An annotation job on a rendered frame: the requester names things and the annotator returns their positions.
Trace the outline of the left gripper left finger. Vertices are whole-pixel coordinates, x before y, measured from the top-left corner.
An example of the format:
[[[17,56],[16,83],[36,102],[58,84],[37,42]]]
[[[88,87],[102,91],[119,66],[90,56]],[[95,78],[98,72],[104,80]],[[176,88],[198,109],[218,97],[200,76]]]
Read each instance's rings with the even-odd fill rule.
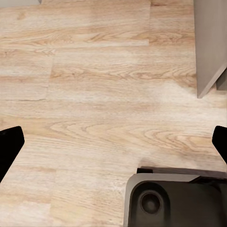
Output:
[[[25,143],[20,126],[0,131],[0,183]]]

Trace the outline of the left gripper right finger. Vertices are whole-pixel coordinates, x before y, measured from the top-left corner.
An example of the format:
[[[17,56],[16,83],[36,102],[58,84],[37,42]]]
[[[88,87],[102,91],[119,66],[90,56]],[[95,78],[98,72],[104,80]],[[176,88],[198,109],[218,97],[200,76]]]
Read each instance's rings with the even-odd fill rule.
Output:
[[[212,143],[227,164],[227,128],[216,126]]]

